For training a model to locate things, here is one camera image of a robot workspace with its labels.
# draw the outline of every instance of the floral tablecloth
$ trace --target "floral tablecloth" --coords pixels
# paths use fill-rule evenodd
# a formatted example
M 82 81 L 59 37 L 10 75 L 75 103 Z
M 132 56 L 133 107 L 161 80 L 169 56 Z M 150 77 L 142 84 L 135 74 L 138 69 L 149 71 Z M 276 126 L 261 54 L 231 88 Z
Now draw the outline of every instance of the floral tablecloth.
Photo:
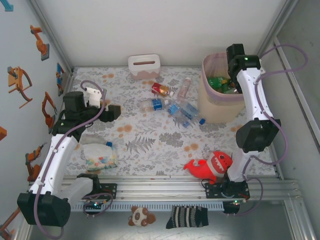
M 166 111 L 143 113 L 138 108 L 142 100 L 157 98 L 151 93 L 154 82 L 177 92 L 186 77 L 192 79 L 186 99 L 197 106 L 200 68 L 162 67 L 160 77 L 133 80 L 128 68 L 76 68 L 71 91 L 82 91 L 80 83 L 91 80 L 107 90 L 107 104 L 121 106 L 120 117 L 113 122 L 95 121 L 84 134 L 103 137 L 117 148 L 119 166 L 99 170 L 101 175 L 156 176 L 190 175 L 183 166 L 191 159 L 206 159 L 210 152 L 220 150 L 229 155 L 237 148 L 235 134 L 246 123 L 245 109 L 230 123 L 193 125 L 184 128 Z M 259 157 L 271 162 L 269 150 Z M 68 162 L 66 175 L 85 173 L 87 169 L 81 144 Z M 272 166 L 251 161 L 251 175 L 274 176 Z

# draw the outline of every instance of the striped sock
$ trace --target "striped sock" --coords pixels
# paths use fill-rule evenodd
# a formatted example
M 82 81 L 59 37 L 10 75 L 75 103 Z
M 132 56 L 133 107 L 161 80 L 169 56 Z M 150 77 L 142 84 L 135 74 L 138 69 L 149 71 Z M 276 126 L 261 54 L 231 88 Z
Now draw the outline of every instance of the striped sock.
M 174 206 L 166 229 L 208 226 L 208 209 L 200 206 Z

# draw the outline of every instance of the brown plush toy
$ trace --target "brown plush toy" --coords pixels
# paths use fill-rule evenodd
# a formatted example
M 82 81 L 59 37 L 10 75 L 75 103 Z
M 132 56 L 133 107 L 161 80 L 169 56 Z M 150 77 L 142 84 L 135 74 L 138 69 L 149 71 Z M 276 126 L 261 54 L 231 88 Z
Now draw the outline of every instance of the brown plush toy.
M 131 208 L 132 216 L 129 218 L 130 226 L 145 227 L 148 224 L 153 224 L 156 221 L 154 214 L 149 213 L 145 207 L 133 206 Z

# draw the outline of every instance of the laundry basket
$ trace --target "laundry basket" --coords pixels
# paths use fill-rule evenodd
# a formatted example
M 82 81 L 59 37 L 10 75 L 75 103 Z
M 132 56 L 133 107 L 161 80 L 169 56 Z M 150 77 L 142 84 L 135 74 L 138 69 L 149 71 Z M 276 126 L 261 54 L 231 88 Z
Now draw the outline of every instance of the laundry basket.
M 207 77 L 225 77 L 228 75 L 226 53 L 215 53 L 204 58 L 198 89 L 198 110 L 208 124 L 231 122 L 244 108 L 242 94 L 223 94 L 215 91 Z

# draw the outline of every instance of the red plush toy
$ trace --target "red plush toy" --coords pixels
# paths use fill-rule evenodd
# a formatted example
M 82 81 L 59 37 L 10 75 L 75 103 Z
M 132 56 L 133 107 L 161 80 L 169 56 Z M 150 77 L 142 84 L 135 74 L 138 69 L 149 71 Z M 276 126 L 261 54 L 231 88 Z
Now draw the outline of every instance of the red plush toy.
M 231 157 L 222 151 L 210 153 L 209 159 L 200 159 L 199 166 L 194 165 L 194 159 L 184 165 L 183 169 L 189 169 L 190 173 L 198 179 L 211 179 L 210 184 L 214 184 L 217 177 L 222 178 L 228 167 L 233 163 Z

